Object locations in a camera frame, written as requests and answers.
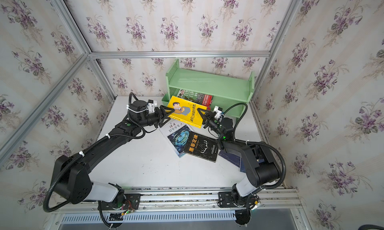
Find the wall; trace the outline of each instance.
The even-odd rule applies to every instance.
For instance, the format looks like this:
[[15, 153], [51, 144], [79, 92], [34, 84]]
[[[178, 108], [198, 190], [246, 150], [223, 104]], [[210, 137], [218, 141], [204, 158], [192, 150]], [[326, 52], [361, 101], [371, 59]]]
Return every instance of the wall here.
[[[268, 50], [290, 0], [64, 0], [92, 51]], [[118, 95], [164, 94], [174, 59], [101, 60]], [[248, 79], [264, 59], [180, 59]]]
[[303, 0], [254, 99], [313, 229], [384, 225], [384, 0]]
[[[0, 0], [0, 146], [81, 55], [48, 0]], [[110, 102], [84, 66], [0, 168], [0, 229], [43, 229], [55, 159], [96, 137]], [[56, 195], [51, 206], [60, 201]]]

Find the white table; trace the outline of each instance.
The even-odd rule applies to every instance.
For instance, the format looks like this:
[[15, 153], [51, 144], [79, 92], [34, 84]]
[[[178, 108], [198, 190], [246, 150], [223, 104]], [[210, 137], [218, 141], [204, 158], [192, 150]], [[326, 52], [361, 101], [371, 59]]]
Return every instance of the white table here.
[[[138, 97], [140, 100], [156, 100], [162, 97]], [[109, 113], [99, 139], [110, 132], [126, 115], [128, 97], [119, 96]], [[193, 131], [212, 137], [208, 129], [192, 127]], [[261, 141], [251, 109], [236, 129], [236, 137], [242, 140]], [[239, 168], [217, 156], [216, 162], [199, 157], [176, 156], [159, 130], [133, 139], [102, 160], [90, 173], [91, 180], [115, 183], [122, 187], [231, 187], [245, 177]]]

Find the green wooden shelf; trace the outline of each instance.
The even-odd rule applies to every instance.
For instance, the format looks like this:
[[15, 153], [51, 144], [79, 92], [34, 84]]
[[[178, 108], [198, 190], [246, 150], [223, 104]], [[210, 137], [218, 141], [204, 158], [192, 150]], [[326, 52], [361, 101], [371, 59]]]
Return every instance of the green wooden shelf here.
[[[253, 72], [248, 80], [230, 78], [210, 73], [203, 73], [179, 68], [176, 59], [166, 73], [168, 92], [163, 97], [168, 104], [171, 96], [176, 96], [180, 89], [191, 90], [214, 96], [211, 107], [219, 106], [225, 111], [236, 103], [248, 103], [255, 90]], [[236, 107], [228, 111], [228, 115], [240, 117], [244, 107]]]

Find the cartoon man illustration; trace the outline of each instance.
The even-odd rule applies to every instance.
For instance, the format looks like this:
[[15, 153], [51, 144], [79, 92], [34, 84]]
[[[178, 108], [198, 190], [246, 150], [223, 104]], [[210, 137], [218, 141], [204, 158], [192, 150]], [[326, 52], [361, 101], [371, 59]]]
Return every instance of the cartoon man illustration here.
[[172, 105], [176, 114], [183, 114], [187, 116], [191, 112], [191, 109], [188, 107], [180, 107], [180, 103], [178, 102], [174, 102]]

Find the cartoon boy's face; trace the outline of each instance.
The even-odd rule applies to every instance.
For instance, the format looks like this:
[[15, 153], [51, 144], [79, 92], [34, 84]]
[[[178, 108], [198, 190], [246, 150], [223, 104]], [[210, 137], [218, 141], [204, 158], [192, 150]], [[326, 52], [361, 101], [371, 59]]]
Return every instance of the cartoon boy's face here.
[[179, 103], [173, 103], [173, 108], [174, 109], [180, 109], [180, 104]]

